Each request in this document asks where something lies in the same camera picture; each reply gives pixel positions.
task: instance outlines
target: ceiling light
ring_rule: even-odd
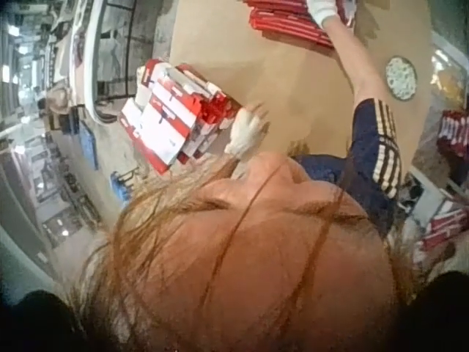
[[[18,53],[24,55],[24,54],[27,54],[29,51],[28,47],[27,46],[20,46],[18,48]]]
[[[15,145],[13,151],[17,154],[23,155],[26,152],[26,148],[24,147],[24,145]]]
[[[20,35],[20,29],[17,26],[8,25],[8,34],[17,37]]]
[[[1,66],[1,79],[3,82],[10,82],[10,66],[3,65]]]

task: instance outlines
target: forehead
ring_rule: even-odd
[[[155,289],[163,281],[162,271],[153,271],[149,299],[158,297],[162,315],[178,324],[186,320],[210,286],[207,326],[229,331],[237,339],[272,314],[305,277],[305,289],[314,287],[307,297],[314,305],[307,320],[318,338],[324,329],[350,332],[362,321],[390,311],[392,275],[377,236],[362,236],[334,224],[309,265],[318,246],[317,217],[253,209],[233,232],[241,215],[217,210],[211,216],[198,213],[186,218],[163,250],[164,272],[171,277],[165,280],[164,291]]]

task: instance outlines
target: nose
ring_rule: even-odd
[[[307,180],[310,178],[303,167],[280,153],[260,153],[253,157],[248,163],[245,178],[246,183],[257,186],[266,182],[278,186],[279,183],[301,183]]]

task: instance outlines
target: red and white box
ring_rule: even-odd
[[[190,65],[173,67],[151,59],[140,83],[138,96],[127,101],[119,121],[161,174],[176,160],[185,164],[203,156],[240,108]]]
[[[265,37],[281,40],[281,35],[333,48],[329,36],[309,15],[306,0],[243,0],[252,7],[249,23]],[[336,0],[342,22],[355,29],[356,0]]]

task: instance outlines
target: brown hair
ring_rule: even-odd
[[[193,211],[216,209],[213,203],[199,204],[190,199],[194,190],[213,178],[228,177],[236,166],[233,160],[215,165],[217,171],[201,175],[183,175],[162,183],[151,179],[136,193],[133,201],[122,212],[106,243],[89,258],[82,279],[70,297],[73,309],[89,349],[94,351],[207,351],[193,344],[173,326],[165,323],[142,298],[141,290],[149,278],[149,270],[180,224],[175,219]],[[269,182],[258,190],[256,196]],[[323,219],[319,235],[311,247],[300,281],[278,305],[274,321],[263,323],[264,334],[256,341],[253,351],[302,351],[304,327],[291,327],[292,312],[298,310],[303,297],[314,289],[317,258],[322,250],[332,224],[348,227],[369,227],[364,216],[346,216],[339,207],[344,192],[335,200],[315,210]],[[248,206],[239,222],[226,234],[213,266],[211,279],[206,283],[200,298],[198,312],[202,312],[214,278],[220,270],[233,236],[250,210]],[[402,302],[413,296],[413,276],[403,253],[403,243],[387,246],[396,292]]]

